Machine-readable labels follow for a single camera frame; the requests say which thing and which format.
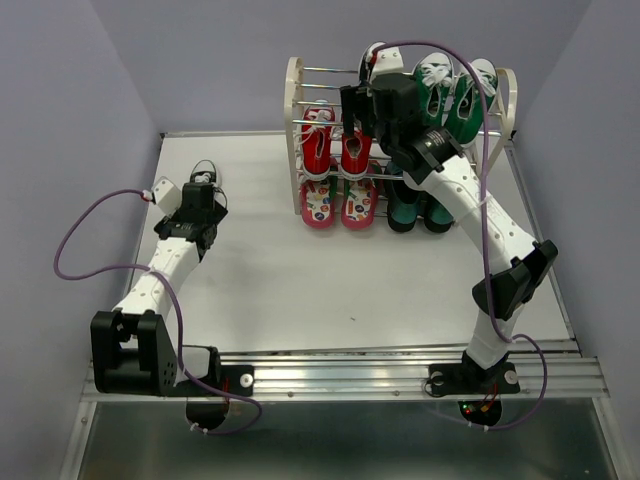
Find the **cream shoe shelf chrome bars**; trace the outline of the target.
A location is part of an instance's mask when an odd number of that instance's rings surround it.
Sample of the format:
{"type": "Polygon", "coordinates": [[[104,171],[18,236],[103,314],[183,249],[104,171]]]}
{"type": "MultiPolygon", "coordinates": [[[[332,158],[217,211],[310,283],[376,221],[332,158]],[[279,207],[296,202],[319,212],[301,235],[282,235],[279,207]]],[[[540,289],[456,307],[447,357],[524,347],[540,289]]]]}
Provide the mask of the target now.
{"type": "MultiPolygon", "coordinates": [[[[304,111],[308,107],[332,108],[340,111],[340,101],[337,97],[339,88],[335,85],[309,83],[304,76],[309,73],[356,74],[353,69],[312,67],[306,66],[300,57],[289,59],[284,81],[284,125],[286,139],[286,158],[289,169],[293,212],[301,213],[299,197],[302,178],[302,145],[301,127],[303,125],[327,125],[320,121],[303,119],[304,111]]],[[[516,121],[519,99],[518,81],[515,72],[510,68],[498,68],[498,90],[494,104],[489,111],[491,120],[486,123],[490,130],[486,135],[490,138],[484,142],[476,141],[470,149],[470,162],[479,171],[481,169],[480,149],[486,145],[489,148],[487,166],[492,168],[507,144],[511,141],[516,121]]]]}

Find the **red canvas sneaker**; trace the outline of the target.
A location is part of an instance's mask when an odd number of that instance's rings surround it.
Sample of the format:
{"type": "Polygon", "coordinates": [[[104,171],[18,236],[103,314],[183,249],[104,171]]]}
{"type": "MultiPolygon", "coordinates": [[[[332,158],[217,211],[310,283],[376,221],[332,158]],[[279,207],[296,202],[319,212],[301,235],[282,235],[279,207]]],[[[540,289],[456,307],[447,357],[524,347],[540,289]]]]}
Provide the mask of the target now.
{"type": "Polygon", "coordinates": [[[328,176],[331,167],[331,133],[335,111],[331,106],[307,107],[301,126],[302,170],[312,181],[321,181],[328,176]]]}
{"type": "Polygon", "coordinates": [[[341,133],[339,170],[349,181],[358,181],[368,172],[372,138],[365,135],[356,121],[352,133],[341,133]]]}

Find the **black canvas sneaker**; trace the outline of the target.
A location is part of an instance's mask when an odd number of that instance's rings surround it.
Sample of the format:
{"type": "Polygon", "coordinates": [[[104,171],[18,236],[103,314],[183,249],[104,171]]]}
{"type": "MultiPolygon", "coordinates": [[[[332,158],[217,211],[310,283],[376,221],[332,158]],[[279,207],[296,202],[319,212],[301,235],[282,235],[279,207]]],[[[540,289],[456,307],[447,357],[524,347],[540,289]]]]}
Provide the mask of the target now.
{"type": "Polygon", "coordinates": [[[370,44],[364,51],[358,69],[358,78],[361,83],[367,83],[370,80],[373,51],[382,45],[384,45],[384,42],[382,41],[374,42],[370,44]]]}
{"type": "Polygon", "coordinates": [[[196,163],[190,174],[190,181],[193,183],[207,183],[214,187],[221,186],[221,175],[215,163],[209,159],[202,159],[196,163]]]}

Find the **pink slipper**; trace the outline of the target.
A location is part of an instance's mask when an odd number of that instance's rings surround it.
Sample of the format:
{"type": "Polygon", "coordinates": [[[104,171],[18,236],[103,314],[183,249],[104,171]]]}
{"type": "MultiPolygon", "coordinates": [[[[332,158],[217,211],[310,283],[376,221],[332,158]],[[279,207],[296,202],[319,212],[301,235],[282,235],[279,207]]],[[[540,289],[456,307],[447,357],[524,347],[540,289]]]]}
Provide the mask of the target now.
{"type": "Polygon", "coordinates": [[[308,227],[327,229],[333,225],[337,180],[331,175],[322,180],[310,180],[302,172],[298,173],[301,217],[308,227]]]}
{"type": "Polygon", "coordinates": [[[380,180],[371,178],[344,181],[341,221],[346,228],[363,230],[372,225],[381,187],[380,180]]]}

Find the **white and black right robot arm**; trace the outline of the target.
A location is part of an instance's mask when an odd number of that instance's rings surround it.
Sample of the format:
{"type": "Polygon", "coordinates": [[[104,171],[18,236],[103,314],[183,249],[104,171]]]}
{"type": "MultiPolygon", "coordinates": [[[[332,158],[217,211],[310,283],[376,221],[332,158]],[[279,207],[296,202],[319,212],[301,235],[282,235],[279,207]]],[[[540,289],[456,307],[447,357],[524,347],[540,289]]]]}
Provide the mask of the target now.
{"type": "Polygon", "coordinates": [[[401,169],[408,187],[435,198],[481,252],[484,277],[472,289],[478,315],[471,340],[457,363],[429,372],[435,395],[482,393],[490,386],[516,392],[505,374],[516,320],[558,255],[539,242],[491,198],[486,181],[442,126],[423,118],[418,86],[403,73],[381,74],[340,89],[343,128],[373,137],[401,169]]]}

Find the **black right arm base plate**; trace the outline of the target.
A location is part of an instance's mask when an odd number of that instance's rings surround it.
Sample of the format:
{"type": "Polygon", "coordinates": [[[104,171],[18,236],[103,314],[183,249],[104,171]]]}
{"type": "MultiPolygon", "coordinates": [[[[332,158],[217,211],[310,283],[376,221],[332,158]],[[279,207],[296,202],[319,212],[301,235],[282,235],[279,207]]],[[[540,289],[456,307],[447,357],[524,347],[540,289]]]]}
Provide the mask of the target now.
{"type": "Polygon", "coordinates": [[[506,362],[489,370],[463,363],[431,365],[427,382],[435,396],[458,395],[470,397],[492,393],[517,394],[521,391],[515,366],[506,362]]]}

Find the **green canvas sneaker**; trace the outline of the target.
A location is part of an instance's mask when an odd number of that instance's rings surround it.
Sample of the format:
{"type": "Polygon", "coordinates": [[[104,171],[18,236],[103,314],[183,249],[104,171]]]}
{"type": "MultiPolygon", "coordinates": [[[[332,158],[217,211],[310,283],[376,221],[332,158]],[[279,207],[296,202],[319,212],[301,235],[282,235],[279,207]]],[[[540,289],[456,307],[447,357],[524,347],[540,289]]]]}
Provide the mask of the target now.
{"type": "MultiPolygon", "coordinates": [[[[470,63],[481,81],[482,92],[486,107],[491,109],[498,87],[498,75],[494,64],[484,58],[478,58],[470,63]]],[[[453,91],[453,102],[448,112],[445,128],[462,146],[471,145],[484,123],[481,92],[468,71],[461,67],[456,78],[453,91]]]]}
{"type": "Polygon", "coordinates": [[[415,65],[413,75],[425,123],[428,126],[441,126],[444,107],[454,85],[454,68],[450,57],[441,52],[431,53],[415,65]]]}

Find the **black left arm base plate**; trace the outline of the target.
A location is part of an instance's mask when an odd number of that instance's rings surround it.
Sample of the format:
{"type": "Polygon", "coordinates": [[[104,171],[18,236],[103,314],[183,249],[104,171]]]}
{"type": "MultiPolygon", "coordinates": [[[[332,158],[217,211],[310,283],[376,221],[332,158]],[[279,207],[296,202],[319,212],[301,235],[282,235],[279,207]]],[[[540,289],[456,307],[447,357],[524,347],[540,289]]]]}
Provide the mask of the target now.
{"type": "Polygon", "coordinates": [[[251,365],[222,365],[218,372],[207,374],[201,381],[225,393],[251,397],[254,386],[254,368],[251,365]]]}

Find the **left green canvas sneaker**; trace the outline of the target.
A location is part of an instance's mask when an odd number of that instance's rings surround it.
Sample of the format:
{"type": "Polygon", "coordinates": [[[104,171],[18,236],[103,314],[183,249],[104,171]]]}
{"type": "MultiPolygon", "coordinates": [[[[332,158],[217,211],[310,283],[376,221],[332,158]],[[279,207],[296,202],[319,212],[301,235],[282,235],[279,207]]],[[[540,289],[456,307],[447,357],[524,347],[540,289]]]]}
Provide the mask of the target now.
{"type": "Polygon", "coordinates": [[[450,57],[441,52],[431,53],[415,65],[413,75],[425,123],[428,126],[441,126],[444,107],[454,85],[454,68],[450,57]]]}

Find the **aluminium mounting rail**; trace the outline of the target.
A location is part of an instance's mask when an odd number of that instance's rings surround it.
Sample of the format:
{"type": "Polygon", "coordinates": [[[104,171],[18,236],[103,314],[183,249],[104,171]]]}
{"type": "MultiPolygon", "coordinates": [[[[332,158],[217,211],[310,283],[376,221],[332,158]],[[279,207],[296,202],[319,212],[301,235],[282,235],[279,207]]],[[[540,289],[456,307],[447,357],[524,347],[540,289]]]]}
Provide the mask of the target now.
{"type": "Polygon", "coordinates": [[[521,391],[470,397],[435,396],[427,382],[431,365],[453,363],[443,352],[366,352],[364,354],[225,355],[222,365],[251,365],[253,395],[264,403],[606,398],[600,364],[575,352],[538,356],[516,352],[521,391]]]}

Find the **left dark green loafer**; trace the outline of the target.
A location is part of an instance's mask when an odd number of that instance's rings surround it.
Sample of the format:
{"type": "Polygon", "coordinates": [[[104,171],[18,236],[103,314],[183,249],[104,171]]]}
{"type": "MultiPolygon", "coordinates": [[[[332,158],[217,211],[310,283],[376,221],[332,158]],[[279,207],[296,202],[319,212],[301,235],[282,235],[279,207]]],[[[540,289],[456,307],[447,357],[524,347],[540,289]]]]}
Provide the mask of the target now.
{"type": "Polygon", "coordinates": [[[387,223],[397,233],[413,229],[422,211],[424,193],[409,188],[401,180],[384,180],[387,197],[387,223]]]}

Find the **right green canvas sneaker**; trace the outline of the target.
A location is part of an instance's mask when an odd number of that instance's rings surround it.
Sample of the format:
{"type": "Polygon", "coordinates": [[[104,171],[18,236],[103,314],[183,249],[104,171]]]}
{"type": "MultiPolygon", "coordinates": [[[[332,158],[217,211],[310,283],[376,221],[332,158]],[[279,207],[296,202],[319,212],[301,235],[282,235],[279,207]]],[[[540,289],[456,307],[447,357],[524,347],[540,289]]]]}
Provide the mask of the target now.
{"type": "MultiPolygon", "coordinates": [[[[498,75],[494,64],[484,58],[478,58],[470,63],[481,81],[482,92],[486,107],[491,109],[498,87],[498,75]]],[[[461,67],[456,78],[453,91],[453,102],[448,112],[445,128],[462,146],[471,145],[484,123],[481,92],[468,71],[461,67]]]]}

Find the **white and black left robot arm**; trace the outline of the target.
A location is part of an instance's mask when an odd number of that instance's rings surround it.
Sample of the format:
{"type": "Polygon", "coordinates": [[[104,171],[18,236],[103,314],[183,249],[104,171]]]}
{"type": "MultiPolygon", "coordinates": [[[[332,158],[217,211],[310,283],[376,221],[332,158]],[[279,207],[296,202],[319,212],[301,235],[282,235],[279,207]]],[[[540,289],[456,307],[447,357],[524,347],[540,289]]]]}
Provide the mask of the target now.
{"type": "Polygon", "coordinates": [[[156,224],[158,235],[150,263],[111,311],[91,321],[94,383],[112,394],[167,396],[186,380],[166,320],[176,295],[200,265],[226,216],[216,200],[217,185],[203,173],[186,183],[177,209],[156,224]]]}

